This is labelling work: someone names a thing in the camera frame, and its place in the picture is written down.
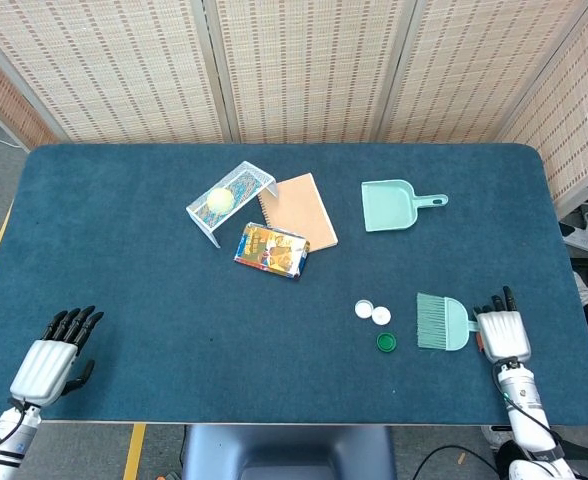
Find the yellow ball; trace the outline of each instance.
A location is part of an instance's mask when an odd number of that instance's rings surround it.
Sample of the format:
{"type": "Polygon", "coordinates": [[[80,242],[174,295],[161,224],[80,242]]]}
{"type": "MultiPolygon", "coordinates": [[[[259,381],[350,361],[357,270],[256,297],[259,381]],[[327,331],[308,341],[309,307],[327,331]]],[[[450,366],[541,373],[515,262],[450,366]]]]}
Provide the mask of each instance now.
{"type": "Polygon", "coordinates": [[[208,208],[217,215],[229,212],[233,205],[234,195],[227,188],[215,188],[207,196],[208,208]]]}

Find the brush bristles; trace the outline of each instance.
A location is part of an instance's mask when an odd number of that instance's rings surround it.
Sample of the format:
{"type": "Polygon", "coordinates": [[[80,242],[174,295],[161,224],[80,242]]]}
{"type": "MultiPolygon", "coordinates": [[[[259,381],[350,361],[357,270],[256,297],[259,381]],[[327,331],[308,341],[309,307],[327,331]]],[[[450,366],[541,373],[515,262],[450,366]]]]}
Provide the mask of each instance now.
{"type": "Polygon", "coordinates": [[[447,347],[445,299],[419,293],[416,296],[418,346],[421,348],[447,347]]]}

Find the spiral notebook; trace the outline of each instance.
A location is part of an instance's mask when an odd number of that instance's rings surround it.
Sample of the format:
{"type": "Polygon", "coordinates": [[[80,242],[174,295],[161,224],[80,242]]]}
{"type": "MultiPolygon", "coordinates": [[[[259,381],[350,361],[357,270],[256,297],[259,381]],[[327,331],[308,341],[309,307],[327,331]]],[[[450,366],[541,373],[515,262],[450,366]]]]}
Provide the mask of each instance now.
{"type": "Polygon", "coordinates": [[[265,190],[258,194],[269,227],[305,237],[310,242],[310,252],[338,243],[311,173],[279,182],[277,186],[278,197],[265,190]]]}

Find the clear acrylic stand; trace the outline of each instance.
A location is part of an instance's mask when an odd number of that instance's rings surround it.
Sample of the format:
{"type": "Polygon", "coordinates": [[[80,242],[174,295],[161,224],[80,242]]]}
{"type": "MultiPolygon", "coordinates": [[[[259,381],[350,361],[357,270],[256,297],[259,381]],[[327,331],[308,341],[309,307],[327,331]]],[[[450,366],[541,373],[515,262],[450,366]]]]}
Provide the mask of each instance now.
{"type": "Polygon", "coordinates": [[[214,230],[265,188],[275,197],[278,196],[276,180],[273,176],[250,162],[243,162],[188,205],[186,210],[194,223],[216,245],[216,248],[221,248],[214,237],[214,230]],[[230,211],[219,214],[211,211],[207,206],[207,196],[215,188],[227,188],[232,192],[234,203],[230,211]]]}

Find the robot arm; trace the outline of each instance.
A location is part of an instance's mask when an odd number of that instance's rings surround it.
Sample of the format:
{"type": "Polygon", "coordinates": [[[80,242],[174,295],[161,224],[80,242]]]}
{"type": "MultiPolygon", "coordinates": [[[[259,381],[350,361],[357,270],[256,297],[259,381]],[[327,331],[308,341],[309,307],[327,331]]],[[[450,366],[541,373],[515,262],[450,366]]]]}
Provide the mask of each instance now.
{"type": "Polygon", "coordinates": [[[479,345],[492,362],[492,378],[505,400],[514,441],[530,458],[512,462],[510,480],[574,479],[549,428],[534,374],[523,364],[531,356],[523,320],[510,289],[504,287],[504,292],[505,304],[500,297],[492,297],[495,311],[485,306],[475,307],[474,312],[479,345]]]}
{"type": "Polygon", "coordinates": [[[41,409],[81,388],[89,379],[93,360],[87,362],[80,377],[66,381],[103,316],[103,312],[92,315],[93,311],[91,306],[56,314],[42,338],[27,352],[10,387],[12,408],[0,418],[0,480],[11,479],[20,467],[41,423],[41,409]]]}

